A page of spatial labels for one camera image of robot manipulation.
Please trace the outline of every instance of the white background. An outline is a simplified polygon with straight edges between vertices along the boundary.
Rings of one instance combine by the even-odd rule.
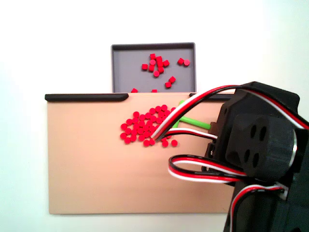
[[[0,231],[222,231],[224,214],[48,214],[44,94],[111,92],[111,44],[173,42],[196,43],[198,90],[260,81],[309,119],[307,0],[0,0]]]

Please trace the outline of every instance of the red cylindrical piece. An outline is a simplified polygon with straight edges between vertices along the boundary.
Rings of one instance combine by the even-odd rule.
[[[175,81],[176,81],[176,78],[174,76],[171,76],[169,79],[169,82],[173,84]]]
[[[133,117],[139,117],[140,116],[140,113],[138,112],[138,111],[135,111],[134,113],[133,113]]]
[[[162,142],[162,146],[163,146],[163,147],[167,147],[168,145],[169,145],[169,143],[168,143],[167,140],[165,140],[165,141]]]
[[[156,121],[156,116],[151,115],[150,120],[151,120],[152,122],[155,122],[155,121]]]
[[[189,61],[188,59],[185,59],[184,62],[183,62],[183,64],[184,64],[185,66],[189,66],[190,61]]]
[[[145,115],[140,115],[140,120],[145,120]]]
[[[144,146],[145,146],[145,147],[148,147],[148,146],[150,145],[150,142],[149,142],[149,140],[147,140],[147,139],[144,140],[143,143],[144,143]]]
[[[139,129],[137,130],[137,133],[138,133],[138,134],[144,134],[143,128],[139,128]]]
[[[152,146],[152,145],[155,145],[155,140],[150,139],[150,140],[149,140],[149,143],[150,143],[151,146]]]
[[[121,128],[122,130],[125,130],[125,129],[127,128],[127,124],[126,124],[126,123],[121,124],[120,128]]]
[[[158,77],[160,75],[159,71],[154,71],[154,76]]]
[[[180,65],[182,65],[183,64],[183,62],[184,62],[184,60],[183,60],[183,58],[179,58],[179,60],[178,60],[178,64],[180,64]]]
[[[131,139],[129,137],[125,138],[125,144],[129,144],[131,142]]]
[[[155,65],[155,60],[151,59],[149,63],[150,63],[150,65]]]
[[[161,106],[161,110],[162,110],[162,111],[166,111],[167,109],[168,109],[168,106],[167,106],[167,105],[162,105],[162,106]]]
[[[132,125],[132,123],[133,123],[133,120],[131,118],[126,120],[126,124],[127,125]]]
[[[149,110],[149,113],[152,114],[152,115],[155,114],[155,109],[154,109],[154,108],[151,108],[151,109]]]
[[[163,112],[163,111],[160,111],[160,112],[158,113],[158,116],[159,116],[159,117],[163,117],[163,116],[164,116],[164,112]]]
[[[161,106],[156,106],[155,111],[160,112],[161,111]]]
[[[171,142],[171,143],[172,143],[172,146],[177,146],[177,145],[178,145],[178,142],[177,142],[177,140],[175,140],[175,139],[174,139],[174,140],[172,140],[172,142]]]
[[[125,130],[125,133],[126,133],[126,134],[131,134],[131,132],[132,132],[132,129],[131,129],[131,128],[127,128],[127,129]]]
[[[144,139],[145,139],[145,137],[141,134],[141,135],[139,136],[139,141],[142,142],[142,141],[144,141]]]
[[[166,87],[166,88],[171,88],[171,86],[172,86],[172,84],[171,84],[170,82],[166,82],[166,83],[165,83],[165,87]]]
[[[131,140],[131,142],[135,142],[136,141],[136,135],[131,135],[131,137],[130,137],[130,140]]]
[[[121,133],[121,134],[120,134],[120,138],[121,138],[121,139],[125,139],[125,138],[126,138],[126,133]]]
[[[162,121],[162,118],[160,118],[160,117],[157,117],[156,118],[156,122],[158,123],[158,124],[161,124],[163,121]]]

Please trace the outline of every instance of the tan wooden surface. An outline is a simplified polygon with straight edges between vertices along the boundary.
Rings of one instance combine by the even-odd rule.
[[[146,113],[163,104],[171,108],[187,98],[188,93],[137,93],[122,102],[48,102],[49,212],[227,212],[232,187],[168,174],[170,156],[204,156],[209,140],[177,135],[176,148],[163,148],[161,143],[143,147],[137,141],[126,145],[119,137],[120,125],[134,111]],[[221,105],[203,102],[186,116],[210,123]],[[195,128],[185,123],[179,127]]]

